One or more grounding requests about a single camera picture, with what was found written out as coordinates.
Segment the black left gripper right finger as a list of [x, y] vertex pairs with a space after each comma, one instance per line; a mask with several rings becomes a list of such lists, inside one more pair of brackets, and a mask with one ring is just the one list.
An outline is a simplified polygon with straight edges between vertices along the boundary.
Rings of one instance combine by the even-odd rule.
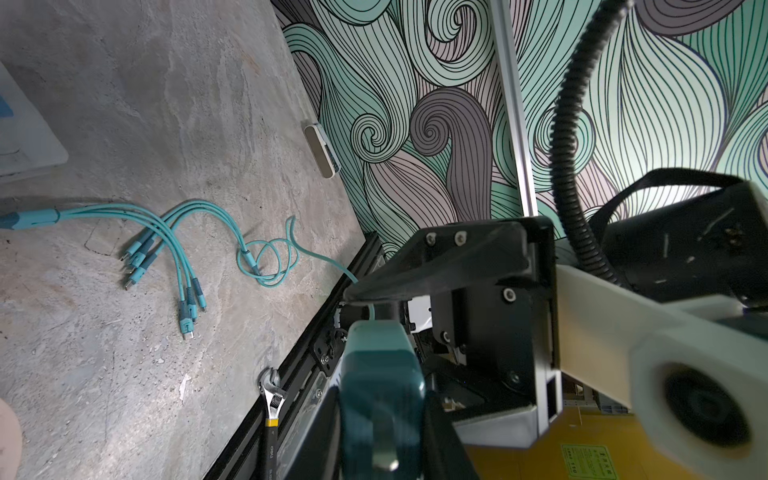
[[479, 476], [438, 396], [424, 402], [422, 468], [425, 479], [478, 479]]

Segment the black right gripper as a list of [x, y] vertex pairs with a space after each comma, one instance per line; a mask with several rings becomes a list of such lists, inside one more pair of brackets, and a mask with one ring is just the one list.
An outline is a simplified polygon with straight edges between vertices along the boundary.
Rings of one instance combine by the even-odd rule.
[[469, 445], [526, 449], [563, 409], [556, 348], [554, 227], [543, 216], [426, 228], [344, 292], [348, 303], [428, 297], [427, 386], [459, 404]]

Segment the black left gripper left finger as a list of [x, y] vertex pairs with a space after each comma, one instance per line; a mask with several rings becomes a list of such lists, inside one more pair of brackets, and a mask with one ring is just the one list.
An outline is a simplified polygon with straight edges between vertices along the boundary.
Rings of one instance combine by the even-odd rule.
[[278, 479], [341, 479], [340, 373], [311, 374], [280, 420]]

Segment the round pink socket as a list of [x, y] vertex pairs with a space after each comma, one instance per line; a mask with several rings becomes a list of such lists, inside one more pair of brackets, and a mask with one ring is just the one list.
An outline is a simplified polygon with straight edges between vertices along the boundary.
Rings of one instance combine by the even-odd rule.
[[23, 434], [17, 415], [4, 400], [0, 400], [0, 434], [0, 479], [14, 480], [22, 459]]

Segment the white multicolour power strip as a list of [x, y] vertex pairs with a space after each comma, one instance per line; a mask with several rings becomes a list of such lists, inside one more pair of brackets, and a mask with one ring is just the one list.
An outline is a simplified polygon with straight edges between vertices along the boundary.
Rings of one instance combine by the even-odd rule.
[[1, 65], [1, 183], [48, 173], [68, 160], [49, 124]]

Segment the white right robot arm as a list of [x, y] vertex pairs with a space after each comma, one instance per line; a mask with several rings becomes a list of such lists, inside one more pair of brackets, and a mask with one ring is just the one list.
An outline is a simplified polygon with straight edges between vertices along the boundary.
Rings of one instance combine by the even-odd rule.
[[[374, 385], [407, 444], [431, 444], [450, 420], [480, 425], [482, 440], [502, 428], [506, 444], [528, 447], [559, 414], [556, 375], [566, 373], [634, 411], [663, 446], [739, 458], [766, 449], [767, 217], [753, 186], [667, 168], [634, 189], [694, 184], [709, 193], [618, 222], [610, 216], [623, 194], [591, 217], [578, 203], [576, 109], [628, 8], [599, 5], [556, 103], [552, 179], [577, 266], [557, 263], [542, 217], [417, 232], [344, 298], [375, 306], [428, 297], [437, 341], [464, 361], [431, 356], [422, 375], [401, 360], [364, 368], [341, 387], [348, 425], [373, 424]], [[439, 414], [431, 377], [450, 382], [467, 407]]]

